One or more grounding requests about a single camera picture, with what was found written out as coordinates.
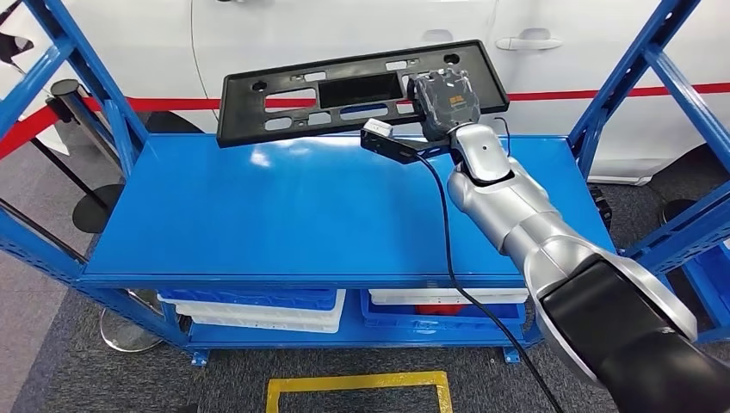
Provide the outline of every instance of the red stripe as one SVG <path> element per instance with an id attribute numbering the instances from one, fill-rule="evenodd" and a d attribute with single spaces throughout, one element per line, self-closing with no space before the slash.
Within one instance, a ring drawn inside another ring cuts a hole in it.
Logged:
<path id="1" fill-rule="evenodd" d="M 700 94 L 730 93 L 730 83 L 701 83 L 694 85 Z M 518 92 L 509 93 L 513 102 L 527 101 L 558 101 L 568 99 L 591 99 L 597 90 L 564 90 L 557 92 Z M 639 96 L 666 96 L 669 91 L 663 87 L 634 88 L 629 97 Z M 210 110 L 220 107 L 220 99 L 204 98 L 138 98 L 129 97 L 129 104 L 139 112 L 166 111 L 166 110 Z M 86 104 L 92 110 L 99 110 L 94 99 L 86 99 Z M 270 98 L 266 99 L 267 108 L 310 108 L 317 104 L 312 98 Z M 0 159 L 8 156 L 12 151 L 28 142 L 32 137 L 45 130 L 58 120 L 50 108 L 44 107 L 24 120 L 18 121 L 5 137 L 0 141 Z"/>
<path id="2" fill-rule="evenodd" d="M 15 123 L 0 140 L 0 159 L 7 157 L 12 151 L 46 130 L 59 118 L 48 106 L 44 106 L 29 117 Z"/>

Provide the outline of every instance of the red object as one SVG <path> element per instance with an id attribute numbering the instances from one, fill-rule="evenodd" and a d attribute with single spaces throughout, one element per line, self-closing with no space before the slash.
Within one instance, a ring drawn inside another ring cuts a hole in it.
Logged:
<path id="1" fill-rule="evenodd" d="M 730 93 L 730 83 L 704 83 L 693 85 L 697 93 L 714 94 Z M 509 93 L 507 96 L 513 102 L 525 101 L 558 101 L 566 99 L 591 99 L 598 93 L 597 90 L 562 90 L 553 92 L 519 92 Z M 629 97 L 639 96 L 666 96 L 669 91 L 663 87 L 634 88 L 628 93 Z M 218 109 L 220 99 L 205 98 L 136 98 L 127 100 L 136 111 L 167 111 L 167 110 L 211 110 Z M 92 110 L 99 106 L 92 98 L 85 99 Z M 317 103 L 312 98 L 272 98 L 266 100 L 268 108 L 308 108 Z M 44 107 L 31 114 L 24 120 L 18 121 L 10 128 L 3 139 L 0 139 L 0 159 L 8 156 L 12 151 L 34 138 L 58 120 L 49 107 Z"/>
<path id="2" fill-rule="evenodd" d="M 416 305 L 416 314 L 433 316 L 455 316 L 464 304 L 422 304 Z"/>

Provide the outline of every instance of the black license plate bracket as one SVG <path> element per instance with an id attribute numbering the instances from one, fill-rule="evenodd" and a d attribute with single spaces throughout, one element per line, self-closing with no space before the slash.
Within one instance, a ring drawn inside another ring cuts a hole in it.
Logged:
<path id="1" fill-rule="evenodd" d="M 356 131 L 369 117 L 392 125 L 420 122 L 421 115 L 412 108 L 408 112 L 405 79 L 450 65 L 467 71 L 482 114 L 507 110 L 509 99 L 484 45 L 469 40 L 228 75 L 220 101 L 218 144 Z M 309 100 L 306 108 L 267 112 L 267 96 L 304 89 L 314 90 L 313 105 Z M 324 114 L 328 121 L 311 120 Z"/>

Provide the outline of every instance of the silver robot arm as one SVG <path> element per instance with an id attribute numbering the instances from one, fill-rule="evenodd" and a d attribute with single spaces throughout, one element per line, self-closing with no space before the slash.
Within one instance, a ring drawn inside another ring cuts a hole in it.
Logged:
<path id="1" fill-rule="evenodd" d="M 432 71 L 409 89 L 427 143 L 394 139 L 391 126 L 369 120 L 362 147 L 401 163 L 451 154 L 451 200 L 515 263 L 551 349 L 580 378 L 605 386 L 620 411 L 730 412 L 730 367 L 691 344 L 694 315 L 639 263 L 563 220 L 545 189 L 478 123 L 467 73 Z"/>
<path id="2" fill-rule="evenodd" d="M 506 156 L 490 127 L 460 126 L 451 136 L 452 147 L 464 159 L 449 177 L 451 200 L 500 254 L 515 263 L 535 304 L 542 334 L 575 373 L 598 382 L 593 369 L 555 325 L 543 299 L 597 262 L 605 263 L 638 289 L 679 333 L 691 341 L 697 339 L 696 319 L 687 307 L 637 262 L 596 246 L 566 224 L 545 189 L 515 158 Z M 605 325 L 595 327 L 603 329 Z"/>

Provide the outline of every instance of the lower shelf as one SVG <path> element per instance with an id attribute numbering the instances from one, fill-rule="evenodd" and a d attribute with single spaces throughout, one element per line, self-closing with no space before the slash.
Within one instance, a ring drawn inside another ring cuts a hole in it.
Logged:
<path id="1" fill-rule="evenodd" d="M 521 326 L 510 328 L 524 343 Z M 349 290 L 337 333 L 246 329 L 193 323 L 189 348 L 384 348 L 384 347 L 509 347 L 507 337 L 493 330 L 428 330 L 368 327 L 363 322 L 360 294 Z"/>

